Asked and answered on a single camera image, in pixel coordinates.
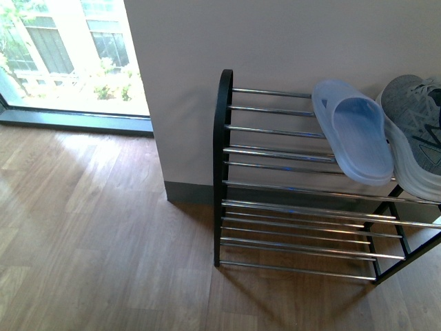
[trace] wooden floor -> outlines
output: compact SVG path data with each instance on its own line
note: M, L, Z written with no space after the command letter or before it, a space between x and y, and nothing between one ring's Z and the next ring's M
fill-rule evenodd
M0 126L0 330L441 328L441 247L378 287L212 266L153 139Z

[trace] shoe rack shelf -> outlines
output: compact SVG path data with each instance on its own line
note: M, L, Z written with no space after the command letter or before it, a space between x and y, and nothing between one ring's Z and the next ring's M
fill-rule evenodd
M304 188L296 183L263 183L263 179L275 172L294 172L312 179L348 178L338 171L332 153L291 150L277 143L270 147L244 144L241 139L248 134L261 138L254 139L256 141L266 141L269 136L302 139L304 146L315 139L325 139L325 136L321 132L257 128L255 123L238 126L234 118L239 113L245 114L242 118L250 122L254 114L274 116L282 121L285 117L316 119L312 111L236 105L233 101L237 94L246 94L249 98L256 95L260 99L295 98L306 102L311 98L310 94L234 88L232 70L223 71L213 135L216 267L239 265L379 284L441 242L441 225L401 219L398 212L399 205L414 206L411 208L433 205L435 207L431 208L438 208L438 211L441 205L400 197L403 189L399 185L391 186L393 189L387 191L390 193L370 195ZM236 168L244 170L238 172L246 174L243 179L232 178L231 173ZM315 201L327 202L316 205ZM367 203L373 207L359 211L346 208L349 205L346 202ZM422 231L429 232L430 239L425 236L421 243L415 244L413 239L420 238L418 234Z

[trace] gray baseboard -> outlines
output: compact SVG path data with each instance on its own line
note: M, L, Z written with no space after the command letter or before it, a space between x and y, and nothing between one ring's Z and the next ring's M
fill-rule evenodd
M196 185L190 183L166 181L165 189L167 191L168 201L213 205L213 186L211 185ZM264 192L261 190L244 190L234 188L230 188L228 190L228 197L229 199L234 200L282 203L286 205L297 205L311 208L367 213L373 212L380 204L378 201L330 198L312 194L296 194L293 192ZM401 219L404 221L432 223L440 216L440 211L436 205L397 203L396 206L400 213Z
M213 186L165 181L167 200L171 202L213 204Z
M7 109L0 111L0 124L153 137L152 121L147 117Z

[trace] black metal frame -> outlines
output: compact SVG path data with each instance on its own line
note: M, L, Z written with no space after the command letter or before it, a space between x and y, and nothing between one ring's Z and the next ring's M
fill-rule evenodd
M248 201L233 201L228 199L228 187L239 187L244 189L252 189L256 188L257 190L289 190L294 192L299 192L301 194L314 194L313 190L306 190L302 188L284 188L279 186L270 186L270 185L254 185L249 183L239 183L229 181L229 167L230 166L248 166L255 168L271 168L265 165L256 165L256 164L247 164L247 163L234 163L229 161L230 154L234 154L235 152L240 153L240 149L246 150L246 153L249 155L257 155L261 157L279 157L278 152L281 150L273 150L273 152L266 150L265 148L259 147L249 147L249 146L236 146L230 144L231 135L230 132L232 130L242 130L242 131L251 131L251 132L261 132L261 133L274 133L274 134L283 134L283 135L291 135L294 137L311 137L311 138L319 138L322 139L324 136L322 134L312 134L308 132L285 132L285 131L275 131L275 130L263 130L263 129L251 129L251 128L237 128L233 127L232 124L232 110L245 110L252 112L269 112L272 114L292 114L295 116L304 116L304 117L314 117L314 114L311 112L299 112L299 111L291 111L291 110L275 110L275 109L262 109L262 108L250 108L250 107L240 107L233 106L232 99L233 93L256 93L256 94L266 94L266 95L275 95L282 97L300 97L300 98L310 98L310 94L298 94L298 93L285 93L285 92L272 92L272 91L261 91L261 90L248 90L248 89L240 89L233 88L233 70L224 70L220 77L219 89L218 89L218 99L216 104L216 114L214 117L214 131L213 131L213 181L214 181L214 265L218 267L220 264L225 265L241 265L241 266L249 266L255 268L271 268L275 270L288 270L295 272L308 272L313 274L327 274L331 276L338 277L350 277L353 279L364 279L373 281L374 284L378 285L382 283L384 280L388 279L393 274L397 273L401 269L403 269L406 265L410 264L412 261L415 261L418 257L422 256L425 252L429 251L431 248L436 247L439 243L441 243L441 232L437 235L429 239L427 242L423 243L420 247L412 250L409 247L407 242L406 233L404 231L404 227L406 226L416 226L420 228L432 228L436 230L441 230L441 225L435 224L425 224L425 223L417 223L417 222L409 222L402 221L400 219L400 215L398 214L396 202L405 202L405 203L423 203L423 204L431 204L437 205L439 210L441 211L441 205L438 203L434 203L431 201L424 201L419 199L403 199L400 198L400 194L403 192L403 189L397 185L391 193L387 197L372 197L372 196L362 196L358 194L346 194L344 192L319 192L315 191L317 195L323 196L328 195L331 197L340 197L340 198L350 198L350 199L366 199L366 200L374 200L381 201L380 205L376 208L373 214L363 214L363 213L350 213L342 210L326 210L320 208L304 208L297 206L285 206L285 205L274 205L270 203L253 203ZM335 163L335 159L333 159L333 155L318 155L316 159L312 157L310 154L298 154L297 152L292 153L290 156L287 156L289 152L283 151L282 158L286 159L295 159L301 161L318 161L324 163ZM273 167L273 170L282 170L281 168ZM302 171L298 168L285 168L283 170L288 171ZM313 172L314 170L304 170L304 172ZM332 174L332 175L341 175L340 172L327 172L322 171L321 174ZM346 251L343 252L342 255L339 256L342 252L338 250L327 250L323 248L311 248L309 246L301 246L301 245L285 245L284 249L280 248L277 243L272 242L260 242L256 240L249 239L237 239L237 238L222 238L223 233L223 223L224 220L228 221L240 221L242 223L252 223L246 219L242 218L234 218L228 217L227 209L230 207L239 207L239 208L251 208L251 210L260 209L274 212L286 212L290 215L296 214L316 214L321 216L326 216L331 218L332 220L344 221L346 219L358 220L364 222L361 225L361 233L366 232L365 238L368 242L369 253L367 252L352 252ZM384 216L384 213L389 210L391 216ZM394 226L397 232L396 236L389 235L389 237L395 237L400 240L400 245L403 251L403 257L393 257L395 259L399 259L398 262L393 264L389 269L382 271L380 269L379 258L390 257L384 254L378 254L376 252L376 247L374 243L374 237L381 237L381 234L376 234L371 231L371 227L373 224L380 222L383 224L389 224L390 226ZM308 228L308 226L304 225L291 225L292 228ZM243 228L231 228L225 227L227 230L240 230L240 231L249 231L249 232L257 232L255 230L244 230ZM344 275L344 274L335 274L332 272L317 272L314 270L298 270L293 268L284 268L277 265L256 265L252 263L243 263L243 262L234 262L234 261L222 261L221 260L221 246L227 245L229 247L244 247L244 248L253 248L253 249L262 249L262 250L275 250L275 251L283 251L283 252L299 252L302 254L318 254L322 256L329 257L345 257L345 258L353 258L353 259L365 259L371 261L373 264L373 270L375 272L375 277L359 277L355 275Z

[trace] gray sneaker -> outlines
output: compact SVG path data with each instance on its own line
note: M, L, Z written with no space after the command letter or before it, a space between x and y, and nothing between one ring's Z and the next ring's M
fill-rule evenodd
M377 102L386 114L397 182L416 197L441 202L441 80L400 76Z

